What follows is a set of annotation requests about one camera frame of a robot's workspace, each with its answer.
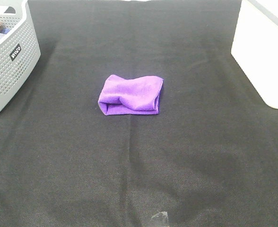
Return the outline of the purple microfiber towel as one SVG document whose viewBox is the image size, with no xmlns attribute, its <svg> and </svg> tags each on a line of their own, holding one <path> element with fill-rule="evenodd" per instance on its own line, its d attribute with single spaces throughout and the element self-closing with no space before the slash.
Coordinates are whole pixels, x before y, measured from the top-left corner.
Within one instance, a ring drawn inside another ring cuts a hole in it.
<svg viewBox="0 0 278 227">
<path fill-rule="evenodd" d="M 159 114 L 159 97 L 163 81 L 158 76 L 124 79 L 110 75 L 100 93 L 99 108 L 104 115 Z"/>
</svg>

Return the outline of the black fabric table cover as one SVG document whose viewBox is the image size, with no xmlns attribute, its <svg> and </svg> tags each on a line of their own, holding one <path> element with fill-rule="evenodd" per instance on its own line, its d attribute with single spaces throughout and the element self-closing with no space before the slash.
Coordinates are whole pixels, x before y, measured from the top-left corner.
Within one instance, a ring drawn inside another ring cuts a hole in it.
<svg viewBox="0 0 278 227">
<path fill-rule="evenodd" d="M 41 57 L 0 113 L 0 227 L 278 227 L 278 110 L 231 56 L 238 0 L 41 1 Z M 159 114 L 104 115 L 158 76 Z"/>
</svg>

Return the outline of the grey tape patch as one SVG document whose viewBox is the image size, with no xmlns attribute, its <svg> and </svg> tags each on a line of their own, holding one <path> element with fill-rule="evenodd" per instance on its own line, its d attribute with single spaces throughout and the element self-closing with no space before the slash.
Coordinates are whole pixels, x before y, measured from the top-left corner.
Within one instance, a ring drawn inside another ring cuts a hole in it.
<svg viewBox="0 0 278 227">
<path fill-rule="evenodd" d="M 150 218 L 148 227 L 168 227 L 169 218 L 167 211 L 161 211 Z"/>
</svg>

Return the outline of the grey perforated plastic basket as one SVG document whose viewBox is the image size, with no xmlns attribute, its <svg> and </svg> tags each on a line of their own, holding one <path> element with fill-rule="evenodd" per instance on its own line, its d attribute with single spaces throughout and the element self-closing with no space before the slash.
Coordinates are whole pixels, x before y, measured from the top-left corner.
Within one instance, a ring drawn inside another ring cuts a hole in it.
<svg viewBox="0 0 278 227">
<path fill-rule="evenodd" d="M 9 31 L 0 39 L 0 112 L 19 91 L 40 56 L 26 0 L 0 0 L 0 23 Z"/>
</svg>

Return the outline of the white plastic storage bin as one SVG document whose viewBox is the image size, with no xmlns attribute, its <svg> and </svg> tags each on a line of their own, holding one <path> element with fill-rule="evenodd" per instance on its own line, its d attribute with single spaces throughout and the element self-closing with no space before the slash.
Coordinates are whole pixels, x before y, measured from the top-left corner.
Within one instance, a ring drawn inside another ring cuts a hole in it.
<svg viewBox="0 0 278 227">
<path fill-rule="evenodd" d="M 265 104 L 278 109 L 278 0 L 241 2 L 231 54 Z"/>
</svg>

